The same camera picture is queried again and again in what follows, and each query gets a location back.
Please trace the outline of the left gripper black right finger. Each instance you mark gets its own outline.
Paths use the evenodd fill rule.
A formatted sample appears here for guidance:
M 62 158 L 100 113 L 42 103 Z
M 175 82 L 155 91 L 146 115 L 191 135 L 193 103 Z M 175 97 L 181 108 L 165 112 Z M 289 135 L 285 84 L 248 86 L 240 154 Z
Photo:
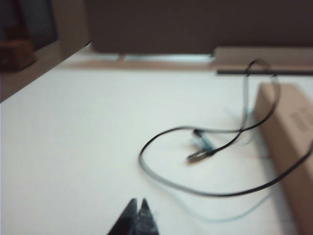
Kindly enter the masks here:
M 151 213 L 147 200 L 144 198 L 136 216 L 137 235 L 158 235 L 159 231 Z

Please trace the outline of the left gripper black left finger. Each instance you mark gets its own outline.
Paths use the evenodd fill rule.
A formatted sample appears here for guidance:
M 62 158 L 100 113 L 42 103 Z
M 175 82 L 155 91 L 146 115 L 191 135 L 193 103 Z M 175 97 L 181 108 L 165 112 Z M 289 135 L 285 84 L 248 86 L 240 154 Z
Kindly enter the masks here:
M 134 221 L 137 214 L 137 200 L 131 199 L 120 214 L 108 235 L 132 235 L 134 233 Z

